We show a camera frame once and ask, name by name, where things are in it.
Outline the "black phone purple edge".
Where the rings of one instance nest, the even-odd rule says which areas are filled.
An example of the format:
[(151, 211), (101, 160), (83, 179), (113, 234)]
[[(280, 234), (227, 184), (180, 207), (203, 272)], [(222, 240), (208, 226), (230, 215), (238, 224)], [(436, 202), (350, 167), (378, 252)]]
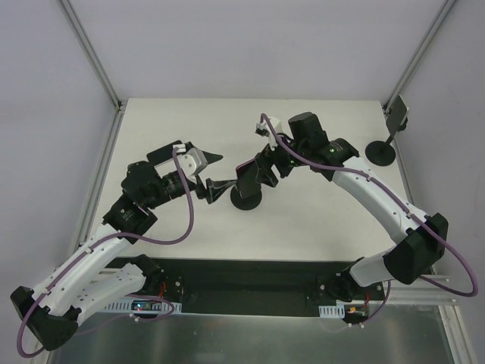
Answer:
[(242, 199), (256, 196), (261, 193), (261, 184), (258, 182), (258, 165), (256, 160), (249, 161), (236, 167), (236, 189)]

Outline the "black phone stand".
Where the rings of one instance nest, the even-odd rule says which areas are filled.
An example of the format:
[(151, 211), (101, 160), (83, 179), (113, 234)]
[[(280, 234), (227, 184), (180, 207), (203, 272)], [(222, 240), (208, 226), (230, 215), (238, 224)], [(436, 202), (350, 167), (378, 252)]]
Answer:
[(256, 209), (262, 201), (262, 192), (251, 195), (250, 197), (242, 198), (239, 191), (233, 187), (230, 191), (230, 201), (234, 207), (242, 211), (251, 211)]
[(391, 121), (388, 119), (386, 121), (386, 126), (388, 126), (389, 136), (385, 141), (375, 140), (369, 143), (365, 148), (365, 155), (367, 159), (374, 165), (385, 167), (391, 165), (396, 159), (396, 151), (391, 146), (392, 141), (394, 141), (396, 135), (402, 132), (408, 123), (408, 118), (400, 122)]

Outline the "black phone silver edge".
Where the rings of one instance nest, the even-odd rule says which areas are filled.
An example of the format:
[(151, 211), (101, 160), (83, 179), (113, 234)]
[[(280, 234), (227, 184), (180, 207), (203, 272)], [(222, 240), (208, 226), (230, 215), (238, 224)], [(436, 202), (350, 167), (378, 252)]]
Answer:
[(409, 107), (401, 95), (398, 95), (390, 106), (386, 119), (386, 127), (390, 134), (398, 133), (405, 129), (408, 120)]

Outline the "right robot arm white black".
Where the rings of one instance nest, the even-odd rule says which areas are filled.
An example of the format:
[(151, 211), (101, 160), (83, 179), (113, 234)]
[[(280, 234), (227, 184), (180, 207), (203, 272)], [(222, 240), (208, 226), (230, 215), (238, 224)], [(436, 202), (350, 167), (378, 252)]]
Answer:
[(395, 246), (371, 257), (361, 257), (325, 283), (327, 294), (351, 302), (368, 287), (382, 281), (412, 284), (445, 252), (448, 221), (433, 216), (394, 193), (346, 140), (329, 140), (318, 116), (304, 112), (289, 120), (287, 137), (275, 118), (262, 115), (255, 132), (267, 137), (263, 153), (281, 177), (308, 166), (353, 196), (381, 224)]

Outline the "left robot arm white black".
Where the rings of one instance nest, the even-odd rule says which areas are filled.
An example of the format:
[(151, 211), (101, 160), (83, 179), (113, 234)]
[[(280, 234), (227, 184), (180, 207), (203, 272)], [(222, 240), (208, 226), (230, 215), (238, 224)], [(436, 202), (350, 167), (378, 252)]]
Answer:
[[(163, 282), (163, 274), (153, 260), (141, 255), (131, 259), (112, 278), (92, 279), (113, 259), (138, 241), (170, 246), (184, 241), (195, 222), (193, 198), (213, 203), (232, 187), (234, 180), (202, 181), (200, 173), (219, 162), (222, 155), (176, 141), (150, 152), (144, 161), (127, 167), (120, 186), (122, 194), (105, 214), (92, 236), (45, 280), (33, 288), (19, 286), (11, 302), (21, 320), (17, 333), (17, 351), (24, 359), (40, 354), (23, 349), (23, 334), (29, 331), (42, 350), (63, 346), (77, 329), (109, 303), (132, 293), (154, 294)], [(172, 240), (145, 236), (157, 218), (154, 209), (186, 197), (189, 224)]]

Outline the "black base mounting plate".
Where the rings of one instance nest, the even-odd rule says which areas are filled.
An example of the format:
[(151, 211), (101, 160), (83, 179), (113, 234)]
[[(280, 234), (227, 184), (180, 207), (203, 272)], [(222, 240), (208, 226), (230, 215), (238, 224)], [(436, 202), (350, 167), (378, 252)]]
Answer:
[(333, 306), (329, 281), (348, 262), (156, 259), (161, 281), (152, 290), (184, 313), (316, 317)]

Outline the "aluminium frame rail left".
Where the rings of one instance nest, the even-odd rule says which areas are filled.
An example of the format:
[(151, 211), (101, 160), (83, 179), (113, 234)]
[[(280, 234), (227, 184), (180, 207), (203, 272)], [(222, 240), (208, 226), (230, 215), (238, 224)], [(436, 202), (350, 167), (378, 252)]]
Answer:
[(102, 188), (108, 173), (109, 163), (111, 161), (114, 146), (123, 120), (124, 110), (124, 104), (117, 107), (114, 113), (113, 121), (108, 129), (108, 133), (102, 140), (101, 154), (95, 167), (95, 173), (88, 189), (86, 201), (81, 210), (80, 221), (74, 231), (72, 241), (67, 248), (68, 258), (75, 253), (80, 244), (89, 237), (89, 232), (95, 217), (95, 211), (99, 204)]

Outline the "aluminium frame post right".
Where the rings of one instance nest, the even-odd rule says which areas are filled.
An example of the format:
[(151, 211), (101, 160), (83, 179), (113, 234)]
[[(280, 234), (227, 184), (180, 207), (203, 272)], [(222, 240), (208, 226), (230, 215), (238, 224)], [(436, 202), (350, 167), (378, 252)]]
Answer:
[(413, 51), (410, 59), (407, 61), (403, 72), (400, 74), (395, 86), (393, 87), (390, 95), (386, 101), (382, 104), (383, 113), (388, 115), (392, 108), (393, 103), (407, 87), (417, 71), (420, 63), (424, 60), (433, 42), (438, 37), (444, 24), (447, 22), (451, 13), (455, 10), (456, 5), (459, 4), (458, 0), (446, 0), (440, 5), (437, 13), (434, 15), (429, 27), (421, 37), (417, 47)]

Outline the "aluminium frame post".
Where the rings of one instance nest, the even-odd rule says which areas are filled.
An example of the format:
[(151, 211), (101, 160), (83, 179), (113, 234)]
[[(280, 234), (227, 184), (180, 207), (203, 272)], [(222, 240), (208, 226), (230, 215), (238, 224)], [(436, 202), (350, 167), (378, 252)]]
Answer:
[(57, 1), (57, 4), (66, 18), (67, 23), (72, 29), (80, 48), (86, 57), (86, 60), (92, 68), (94, 75), (100, 82), (106, 96), (110, 100), (115, 110), (121, 110), (124, 105), (123, 100), (115, 90), (101, 59), (98, 56), (97, 51), (95, 50), (89, 35), (86, 32), (77, 11), (75, 10), (74, 5), (72, 4), (72, 1), (59, 0)]
[(440, 5), (437, 13), (434, 15), (429, 27), (421, 37), (417, 47), (413, 51), (410, 59), (407, 61), (403, 72), (400, 74), (395, 86), (393, 87), (390, 95), (386, 101), (382, 104), (383, 113), (388, 115), (392, 108), (393, 103), (407, 87), (417, 71), (420, 63), (424, 60), (433, 42), (438, 37), (444, 24), (447, 22), (451, 13), (455, 10), (456, 5), (459, 4), (458, 0), (446, 0)]

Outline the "aluminium frame post left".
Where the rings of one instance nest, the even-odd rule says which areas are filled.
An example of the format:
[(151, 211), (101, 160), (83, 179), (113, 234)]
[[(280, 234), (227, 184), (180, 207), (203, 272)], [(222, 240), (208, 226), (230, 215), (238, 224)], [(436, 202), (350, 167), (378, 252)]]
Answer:
[(123, 100), (115, 90), (101, 59), (98, 56), (97, 51), (95, 50), (89, 35), (86, 32), (77, 11), (75, 10), (74, 5), (72, 4), (72, 1), (59, 0), (57, 1), (57, 4), (66, 18), (67, 23), (72, 29), (80, 48), (86, 57), (86, 60), (92, 68), (94, 75), (100, 82), (106, 96), (110, 100), (115, 110), (121, 110), (124, 105)]

